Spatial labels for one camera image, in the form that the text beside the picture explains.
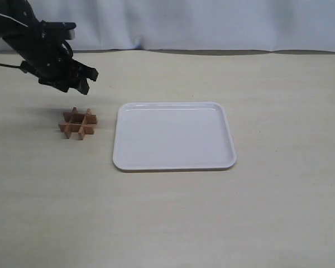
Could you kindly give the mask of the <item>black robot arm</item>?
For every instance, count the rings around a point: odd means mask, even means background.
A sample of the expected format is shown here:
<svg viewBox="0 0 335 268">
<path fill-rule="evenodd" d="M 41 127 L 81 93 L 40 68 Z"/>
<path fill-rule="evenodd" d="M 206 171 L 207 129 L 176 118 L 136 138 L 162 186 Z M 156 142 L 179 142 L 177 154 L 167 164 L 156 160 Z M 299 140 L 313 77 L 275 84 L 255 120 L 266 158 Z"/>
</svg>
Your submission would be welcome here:
<svg viewBox="0 0 335 268">
<path fill-rule="evenodd" d="M 0 39 L 23 58 L 18 69 L 37 77 L 39 84 L 86 95 L 98 71 L 73 58 L 68 42 L 75 28 L 74 22 L 39 21 L 29 1 L 0 1 Z"/>
</svg>

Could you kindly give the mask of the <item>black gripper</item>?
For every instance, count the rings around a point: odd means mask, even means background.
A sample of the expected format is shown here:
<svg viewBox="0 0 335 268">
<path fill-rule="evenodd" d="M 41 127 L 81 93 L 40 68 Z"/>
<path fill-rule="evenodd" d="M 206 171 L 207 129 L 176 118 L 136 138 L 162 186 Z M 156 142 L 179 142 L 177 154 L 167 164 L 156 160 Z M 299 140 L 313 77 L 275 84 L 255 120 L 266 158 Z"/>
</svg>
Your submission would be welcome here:
<svg viewBox="0 0 335 268">
<path fill-rule="evenodd" d="M 78 77 L 72 60 L 73 51 L 66 41 L 50 49 L 27 47 L 20 51 L 20 56 L 24 59 L 20 65 L 22 71 L 36 76 L 40 84 L 62 92 L 72 88 L 82 95 L 87 95 L 87 79 L 96 82 L 98 78 L 97 69 L 82 63 L 78 63 L 78 72 L 84 78 Z"/>
</svg>

